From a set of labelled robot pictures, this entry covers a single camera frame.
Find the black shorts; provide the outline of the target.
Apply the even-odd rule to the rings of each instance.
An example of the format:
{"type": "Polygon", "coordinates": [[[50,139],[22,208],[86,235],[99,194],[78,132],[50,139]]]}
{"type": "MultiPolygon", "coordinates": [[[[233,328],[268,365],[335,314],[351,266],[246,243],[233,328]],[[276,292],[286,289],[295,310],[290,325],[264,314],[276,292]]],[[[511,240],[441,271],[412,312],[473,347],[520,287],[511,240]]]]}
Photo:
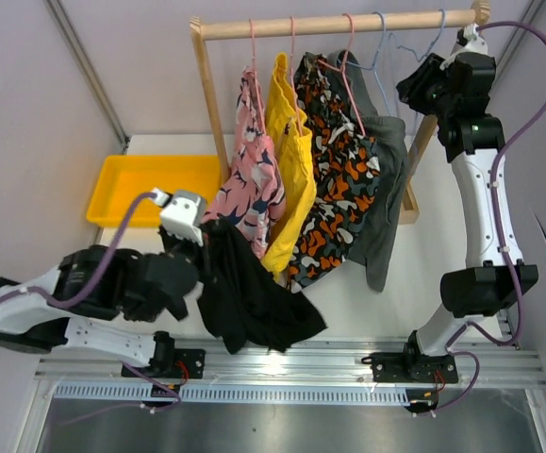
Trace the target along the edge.
{"type": "Polygon", "coordinates": [[[302,293],[277,284],[240,231],[225,220],[202,224],[210,272],[203,274],[197,305],[206,330],[228,353],[252,343],[284,352],[327,329],[302,293]]]}

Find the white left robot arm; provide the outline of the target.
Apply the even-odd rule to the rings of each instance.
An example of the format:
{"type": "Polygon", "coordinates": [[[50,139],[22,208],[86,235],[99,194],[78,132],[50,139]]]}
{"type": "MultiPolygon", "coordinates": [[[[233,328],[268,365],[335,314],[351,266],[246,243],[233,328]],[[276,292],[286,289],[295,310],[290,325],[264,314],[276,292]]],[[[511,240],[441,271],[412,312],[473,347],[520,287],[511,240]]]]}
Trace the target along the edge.
{"type": "Polygon", "coordinates": [[[111,324],[118,316],[153,323],[164,311],[178,321],[188,316],[185,298],[210,267],[207,246],[159,234],[158,253],[92,245],[26,283],[0,277],[0,347],[37,355],[101,352],[122,362],[125,377],[200,377],[204,351],[176,348],[165,331],[140,334],[111,324]]]}

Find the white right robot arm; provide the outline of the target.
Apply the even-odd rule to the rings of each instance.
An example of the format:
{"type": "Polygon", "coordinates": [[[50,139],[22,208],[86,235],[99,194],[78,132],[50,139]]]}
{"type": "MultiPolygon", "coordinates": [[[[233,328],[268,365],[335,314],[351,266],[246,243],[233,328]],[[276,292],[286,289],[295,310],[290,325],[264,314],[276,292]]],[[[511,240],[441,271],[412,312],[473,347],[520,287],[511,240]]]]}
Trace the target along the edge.
{"type": "Polygon", "coordinates": [[[495,79],[494,58],[464,52],[444,59],[429,55],[399,82],[400,100],[438,120],[438,139],[460,193],[466,227],[462,270],[442,276],[441,303],[410,337],[414,349],[401,358],[403,373],[423,380],[468,328],[501,310],[519,308],[538,282],[538,268],[527,264],[513,231],[505,191],[505,135],[501,121],[487,112],[495,79]]]}

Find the grey shorts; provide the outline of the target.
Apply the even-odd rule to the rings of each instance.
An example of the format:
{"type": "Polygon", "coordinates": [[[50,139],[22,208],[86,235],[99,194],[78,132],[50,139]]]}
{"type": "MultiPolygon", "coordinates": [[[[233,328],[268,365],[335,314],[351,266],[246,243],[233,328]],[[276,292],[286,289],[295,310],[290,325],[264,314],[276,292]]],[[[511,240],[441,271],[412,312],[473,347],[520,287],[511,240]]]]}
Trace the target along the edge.
{"type": "MultiPolygon", "coordinates": [[[[337,50],[329,54],[327,60],[339,67],[344,52],[345,50],[337,50]]],[[[376,200],[367,212],[364,226],[348,259],[366,268],[369,288],[381,293],[387,281],[406,187],[408,156],[405,147],[405,122],[378,112],[368,93],[358,60],[350,51],[346,74],[352,82],[356,105],[366,132],[375,138],[374,150],[381,170],[376,200]]]]}

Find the pink hanger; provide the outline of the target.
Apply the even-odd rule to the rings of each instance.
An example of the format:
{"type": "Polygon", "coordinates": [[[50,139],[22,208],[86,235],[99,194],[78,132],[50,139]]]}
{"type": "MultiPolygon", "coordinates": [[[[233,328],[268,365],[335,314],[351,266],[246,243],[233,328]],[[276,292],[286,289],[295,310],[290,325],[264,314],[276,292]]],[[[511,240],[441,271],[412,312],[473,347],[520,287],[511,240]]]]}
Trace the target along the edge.
{"type": "Polygon", "coordinates": [[[292,100],[293,100],[293,106],[296,113],[296,124],[299,135],[302,137],[304,135],[303,132],[303,122],[301,120],[301,114],[300,109],[297,102],[297,93],[295,91],[295,84],[294,84],[294,67],[293,67],[293,59],[294,59],[294,52],[295,52],[295,20],[293,16],[290,16],[290,86],[292,89],[292,100]]]}
{"type": "Polygon", "coordinates": [[[250,26],[250,40],[251,40],[251,49],[252,49],[252,70],[253,70],[255,93],[256,93],[257,113],[258,113],[258,119],[260,122],[262,133],[266,135],[267,131],[266,131],[264,107],[263,107],[263,103],[261,99],[261,88],[260,88],[260,84],[258,82],[258,76],[257,76],[255,27],[254,27],[252,19],[248,19],[248,23],[250,26]]]}
{"type": "Polygon", "coordinates": [[[357,124],[358,124],[358,126],[360,128],[360,132],[361,132],[362,135],[365,135],[366,134],[366,129],[365,129],[363,123],[362,123],[361,116],[360,116],[360,113],[359,113],[357,105],[356,105],[356,100],[355,100],[355,97],[354,97],[352,82],[351,82],[350,78],[346,74],[348,53],[350,51],[350,47],[352,46],[352,44],[354,42],[354,38],[355,38],[355,34],[356,34],[356,27],[355,27],[354,19],[349,13],[343,13],[343,16],[346,17],[348,22],[349,22],[350,38],[349,38],[348,46],[345,49],[344,55],[342,57],[340,66],[337,67],[335,64],[330,64],[328,61],[323,61],[322,59],[318,59],[318,62],[322,66],[324,66],[325,68],[329,69],[330,71],[333,71],[333,72],[338,73],[338,74],[341,75],[345,90],[346,90],[346,92],[348,94],[348,97],[349,97],[349,100],[350,100],[350,102],[352,104],[352,109],[354,111],[354,116],[356,117],[357,124]]]}

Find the orange camouflage shorts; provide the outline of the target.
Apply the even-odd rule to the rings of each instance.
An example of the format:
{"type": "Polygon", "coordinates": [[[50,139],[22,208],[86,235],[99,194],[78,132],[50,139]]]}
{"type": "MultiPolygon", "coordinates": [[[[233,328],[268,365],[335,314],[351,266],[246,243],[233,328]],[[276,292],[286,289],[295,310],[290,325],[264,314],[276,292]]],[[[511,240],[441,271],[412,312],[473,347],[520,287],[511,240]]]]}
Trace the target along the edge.
{"type": "Polygon", "coordinates": [[[352,112],[353,96],[341,69],[323,55],[306,52],[293,81],[312,132],[316,187],[288,267],[289,287],[297,293],[348,259],[375,202],[382,171],[375,137],[352,112]]]}

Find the pink patterned shorts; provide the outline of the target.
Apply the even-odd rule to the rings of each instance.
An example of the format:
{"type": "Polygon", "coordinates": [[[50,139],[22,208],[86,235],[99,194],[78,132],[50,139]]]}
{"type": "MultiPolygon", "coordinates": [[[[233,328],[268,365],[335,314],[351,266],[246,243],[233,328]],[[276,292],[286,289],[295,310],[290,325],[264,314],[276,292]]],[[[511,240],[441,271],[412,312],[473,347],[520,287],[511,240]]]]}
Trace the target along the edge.
{"type": "Polygon", "coordinates": [[[246,68],[240,78],[230,176],[208,206],[203,221],[227,221],[261,259],[285,208],[285,188],[273,139],[266,130],[260,86],[256,72],[246,68]]]}

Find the yellow shorts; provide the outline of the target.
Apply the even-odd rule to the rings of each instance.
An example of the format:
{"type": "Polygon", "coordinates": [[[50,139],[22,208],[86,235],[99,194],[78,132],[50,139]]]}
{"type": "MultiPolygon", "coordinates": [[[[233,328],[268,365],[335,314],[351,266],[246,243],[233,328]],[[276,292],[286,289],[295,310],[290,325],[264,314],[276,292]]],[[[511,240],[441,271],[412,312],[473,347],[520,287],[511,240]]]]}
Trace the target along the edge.
{"type": "Polygon", "coordinates": [[[306,127],[306,114],[294,102],[295,91],[288,81],[290,62],[281,52],[275,58],[265,108],[265,126],[273,139],[286,207],[273,226],[268,250],[262,259],[275,280],[288,267],[301,228],[315,200],[311,154],[312,132],[306,127]]]}

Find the pink hanger leftmost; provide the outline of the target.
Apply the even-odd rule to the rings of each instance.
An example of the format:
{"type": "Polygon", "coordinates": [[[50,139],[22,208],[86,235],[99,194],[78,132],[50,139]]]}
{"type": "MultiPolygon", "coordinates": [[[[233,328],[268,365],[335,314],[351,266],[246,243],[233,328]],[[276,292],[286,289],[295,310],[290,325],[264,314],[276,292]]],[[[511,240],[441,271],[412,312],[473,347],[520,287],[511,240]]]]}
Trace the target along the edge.
{"type": "Polygon", "coordinates": [[[260,122],[262,133],[266,135],[267,131],[266,131],[264,107],[263,107],[263,103],[261,99],[261,88],[260,88],[260,84],[258,82],[258,76],[257,76],[255,27],[254,27],[252,19],[248,19],[248,23],[250,26],[250,40],[251,40],[251,49],[252,49],[252,70],[253,70],[255,93],[256,93],[257,113],[258,113],[258,119],[260,122]]]}

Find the wooden clothes rack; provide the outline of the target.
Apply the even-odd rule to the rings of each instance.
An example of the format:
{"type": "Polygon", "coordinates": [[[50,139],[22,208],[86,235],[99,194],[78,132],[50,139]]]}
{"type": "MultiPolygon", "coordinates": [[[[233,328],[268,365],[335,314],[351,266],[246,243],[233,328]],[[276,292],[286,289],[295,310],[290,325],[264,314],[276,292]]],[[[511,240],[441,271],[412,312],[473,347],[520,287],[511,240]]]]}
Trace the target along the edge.
{"type": "Polygon", "coordinates": [[[230,177],[226,144],[224,140],[222,115],[214,85],[207,43],[237,39],[276,38],[328,35],[339,33],[419,30],[432,28],[461,28],[468,25],[484,25],[490,18],[490,2],[474,1],[468,9],[443,12],[397,12],[382,16],[361,14],[348,16],[318,16],[305,18],[270,19],[223,23],[204,23],[193,16],[190,18],[190,37],[196,58],[203,94],[207,106],[213,141],[220,163],[221,182],[230,177]]]}

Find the yellow plastic tray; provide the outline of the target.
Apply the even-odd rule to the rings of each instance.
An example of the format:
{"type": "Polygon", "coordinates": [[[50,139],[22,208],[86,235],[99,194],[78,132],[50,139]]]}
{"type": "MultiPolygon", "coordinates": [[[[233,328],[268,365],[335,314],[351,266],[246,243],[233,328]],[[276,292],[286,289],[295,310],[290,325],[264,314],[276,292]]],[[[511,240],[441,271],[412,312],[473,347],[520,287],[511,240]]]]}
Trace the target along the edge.
{"type": "Polygon", "coordinates": [[[131,202],[154,188],[186,190],[210,202],[221,186],[216,156],[160,155],[106,158],[86,218],[99,227],[118,227],[131,202]]]}

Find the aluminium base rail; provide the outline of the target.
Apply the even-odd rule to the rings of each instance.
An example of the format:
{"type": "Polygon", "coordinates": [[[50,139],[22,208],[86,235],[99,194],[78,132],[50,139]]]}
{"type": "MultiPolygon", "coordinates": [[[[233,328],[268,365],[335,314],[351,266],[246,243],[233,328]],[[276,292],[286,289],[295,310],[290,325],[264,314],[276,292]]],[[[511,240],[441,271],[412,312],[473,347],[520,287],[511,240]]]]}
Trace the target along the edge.
{"type": "MultiPolygon", "coordinates": [[[[398,354],[396,342],[309,341],[285,353],[248,345],[229,354],[219,340],[178,338],[176,346],[189,370],[179,377],[185,402],[311,404],[406,407],[450,400],[463,390],[546,389],[538,353],[461,343],[440,375],[425,371],[409,382],[392,376],[384,363],[372,363],[373,353],[398,354]]],[[[104,353],[61,350],[40,358],[35,381],[58,397],[164,401],[166,395],[132,377],[122,364],[104,353]]]]}

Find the aluminium corner post left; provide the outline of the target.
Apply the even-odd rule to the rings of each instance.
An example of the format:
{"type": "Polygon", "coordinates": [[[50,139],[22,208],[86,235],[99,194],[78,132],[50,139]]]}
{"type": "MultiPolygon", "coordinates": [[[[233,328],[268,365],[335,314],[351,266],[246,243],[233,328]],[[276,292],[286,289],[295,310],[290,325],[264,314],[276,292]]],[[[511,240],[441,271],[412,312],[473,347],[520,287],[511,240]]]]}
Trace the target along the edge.
{"type": "Polygon", "coordinates": [[[59,0],[44,0],[43,3],[74,59],[80,74],[84,78],[92,97],[107,120],[109,128],[118,144],[121,146],[122,151],[125,152],[130,138],[111,103],[105,85],[92,64],[89,53],[87,52],[69,13],[64,7],[63,2],[59,0]]]}

